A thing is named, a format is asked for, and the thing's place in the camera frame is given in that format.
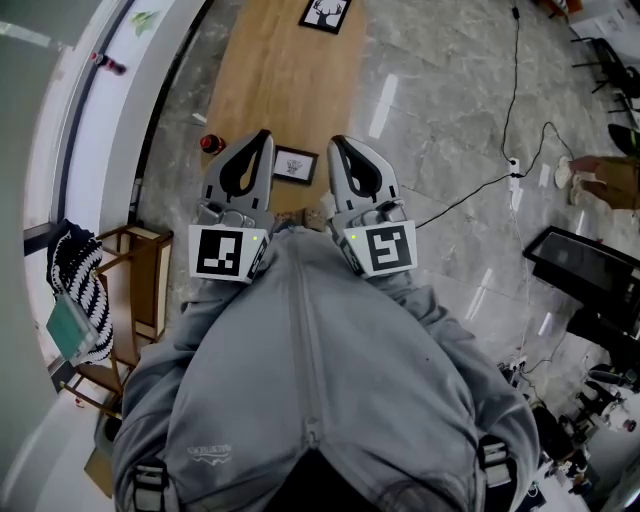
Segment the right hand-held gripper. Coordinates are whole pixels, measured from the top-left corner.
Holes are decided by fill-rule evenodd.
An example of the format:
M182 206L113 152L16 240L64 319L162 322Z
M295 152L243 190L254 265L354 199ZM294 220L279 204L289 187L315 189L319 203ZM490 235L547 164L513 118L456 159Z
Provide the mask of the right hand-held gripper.
M415 269L416 226L406 217L404 201L397 198L391 164L364 142L344 135L329 141L327 157L340 212L328 225L354 273L369 279Z

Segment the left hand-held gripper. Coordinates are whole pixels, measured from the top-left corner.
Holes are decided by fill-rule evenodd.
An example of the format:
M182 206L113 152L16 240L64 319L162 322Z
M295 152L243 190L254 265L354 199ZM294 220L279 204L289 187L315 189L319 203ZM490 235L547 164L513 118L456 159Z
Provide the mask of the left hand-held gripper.
M272 189L275 143L261 129L227 146L206 169L202 198L216 203L246 203L266 211ZM189 226L191 277L249 284L266 253L274 229L270 212L247 215L200 200Z

